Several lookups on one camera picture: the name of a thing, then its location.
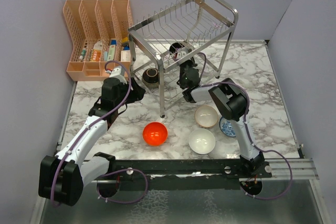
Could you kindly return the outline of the peach plastic file organizer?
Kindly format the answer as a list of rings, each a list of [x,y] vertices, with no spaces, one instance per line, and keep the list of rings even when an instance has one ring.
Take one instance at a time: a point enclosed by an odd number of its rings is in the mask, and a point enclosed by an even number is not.
[[[63,14],[73,44],[67,67],[67,73],[73,81],[102,81],[108,77],[105,68],[112,69],[115,66],[114,63],[106,63],[111,40],[117,41],[113,61],[130,66],[132,60],[121,61],[123,43],[129,27],[133,25],[129,0],[66,0]],[[99,40],[103,43],[101,59],[99,62],[91,62],[91,51]],[[87,47],[86,58],[79,61],[83,47]]]

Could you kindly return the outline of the beige speckled bowl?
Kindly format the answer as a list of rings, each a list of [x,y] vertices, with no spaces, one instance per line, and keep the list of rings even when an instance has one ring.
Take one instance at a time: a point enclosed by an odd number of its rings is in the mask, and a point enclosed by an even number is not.
[[[203,128],[212,128],[218,122],[217,111],[208,105],[200,106],[196,109],[195,114],[196,123]]]

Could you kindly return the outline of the blue and white bowl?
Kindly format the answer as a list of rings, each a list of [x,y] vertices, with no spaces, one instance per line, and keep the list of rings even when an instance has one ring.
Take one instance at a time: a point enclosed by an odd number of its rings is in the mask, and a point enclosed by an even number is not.
[[[226,120],[225,118],[221,118],[219,121],[219,128],[226,136],[236,137],[233,126],[229,120]]]

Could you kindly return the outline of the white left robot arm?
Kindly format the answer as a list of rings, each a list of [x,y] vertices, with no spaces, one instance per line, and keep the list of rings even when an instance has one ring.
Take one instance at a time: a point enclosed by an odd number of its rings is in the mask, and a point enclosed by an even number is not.
[[[52,204],[75,205],[83,189],[96,178],[115,175],[115,157],[96,154],[85,158],[119,116],[119,108],[143,99],[145,90],[131,77],[128,69],[116,62],[103,82],[101,96],[90,109],[88,117],[75,137],[55,156],[45,156],[40,164],[38,194]]]

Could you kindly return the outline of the cream bottle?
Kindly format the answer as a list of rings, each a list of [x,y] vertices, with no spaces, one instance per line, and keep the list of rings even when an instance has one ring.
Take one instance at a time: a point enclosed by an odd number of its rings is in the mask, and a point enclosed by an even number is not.
[[[130,62],[131,61],[131,52],[129,46],[123,47],[121,51],[121,61]]]

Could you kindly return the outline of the orange white packet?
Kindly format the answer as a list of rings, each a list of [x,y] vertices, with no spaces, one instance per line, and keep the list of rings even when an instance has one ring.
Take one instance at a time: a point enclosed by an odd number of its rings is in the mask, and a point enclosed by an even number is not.
[[[99,62],[102,55],[103,43],[101,40],[97,41],[91,51],[91,62]]]

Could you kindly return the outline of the dark patterned cream-inside bowl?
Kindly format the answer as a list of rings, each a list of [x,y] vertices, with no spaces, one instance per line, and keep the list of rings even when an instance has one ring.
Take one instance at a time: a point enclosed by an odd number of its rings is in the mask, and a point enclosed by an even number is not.
[[[148,68],[142,74],[142,82],[149,89],[159,87],[159,72],[156,68]]]

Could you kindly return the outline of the white blue tube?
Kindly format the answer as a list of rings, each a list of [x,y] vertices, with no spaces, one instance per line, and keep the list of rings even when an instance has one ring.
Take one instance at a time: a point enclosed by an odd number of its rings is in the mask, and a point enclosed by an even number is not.
[[[108,49],[108,56],[107,60],[114,60],[115,54],[116,54],[116,49],[117,49],[117,41],[116,40],[111,40],[111,44]]]

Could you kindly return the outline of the red bowl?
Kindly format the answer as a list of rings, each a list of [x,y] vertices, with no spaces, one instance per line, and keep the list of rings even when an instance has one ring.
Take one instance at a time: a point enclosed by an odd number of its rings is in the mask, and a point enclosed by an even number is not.
[[[166,141],[168,131],[164,124],[151,122],[143,129],[142,136],[148,145],[159,146]]]

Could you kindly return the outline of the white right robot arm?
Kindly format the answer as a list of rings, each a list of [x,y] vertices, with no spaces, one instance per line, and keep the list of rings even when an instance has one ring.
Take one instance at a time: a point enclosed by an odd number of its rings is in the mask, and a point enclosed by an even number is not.
[[[199,70],[194,68],[191,60],[180,65],[177,84],[183,89],[186,102],[196,103],[212,100],[222,117],[228,120],[236,134],[240,149],[241,171],[246,177],[259,173],[264,155],[254,147],[254,138],[248,124],[247,114],[250,100],[247,92],[232,79],[200,85]]]

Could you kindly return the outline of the small green white tube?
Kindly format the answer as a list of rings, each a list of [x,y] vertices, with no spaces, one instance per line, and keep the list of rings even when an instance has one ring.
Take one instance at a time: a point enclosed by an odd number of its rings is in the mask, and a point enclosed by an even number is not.
[[[87,47],[83,47],[83,48],[82,48],[82,51],[81,51],[81,53],[80,53],[80,55],[79,55],[78,60],[79,60],[79,61],[84,61],[85,58],[86,58],[86,54],[87,54]]]

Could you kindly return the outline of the black aluminium frame rail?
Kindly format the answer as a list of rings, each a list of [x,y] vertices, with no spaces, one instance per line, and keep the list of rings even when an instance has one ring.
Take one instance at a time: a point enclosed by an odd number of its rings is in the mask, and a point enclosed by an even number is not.
[[[250,168],[239,159],[117,160],[97,153],[82,165],[46,156],[40,165],[39,195],[73,205],[83,189],[97,182],[104,190],[239,189],[266,180],[317,179],[312,160],[266,159]]]

